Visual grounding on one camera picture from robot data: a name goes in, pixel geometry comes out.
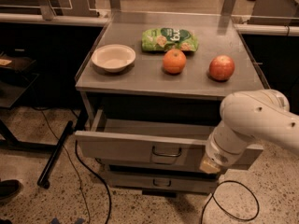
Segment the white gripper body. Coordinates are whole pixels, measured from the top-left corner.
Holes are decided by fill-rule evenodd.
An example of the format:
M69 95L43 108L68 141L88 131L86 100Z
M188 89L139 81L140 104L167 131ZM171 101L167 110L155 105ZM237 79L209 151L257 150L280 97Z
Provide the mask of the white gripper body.
M240 139L235 133L213 131L206 145L207 156L222 167L229 167L241 156Z

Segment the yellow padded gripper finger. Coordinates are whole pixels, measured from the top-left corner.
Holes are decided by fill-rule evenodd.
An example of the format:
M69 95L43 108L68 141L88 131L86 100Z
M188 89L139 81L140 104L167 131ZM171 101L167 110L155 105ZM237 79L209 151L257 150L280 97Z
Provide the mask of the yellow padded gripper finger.
M202 159L199 169L207 174L216 174L221 170L220 166L210 159Z

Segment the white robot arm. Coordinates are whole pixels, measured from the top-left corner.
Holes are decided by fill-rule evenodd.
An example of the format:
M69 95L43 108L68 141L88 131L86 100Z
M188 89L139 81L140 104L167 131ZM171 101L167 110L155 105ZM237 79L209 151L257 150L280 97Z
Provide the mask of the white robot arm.
M221 122L207 139L199 169L216 174L235 164L246 148L264 140L299 154L299 116L279 91L239 91L220 106Z

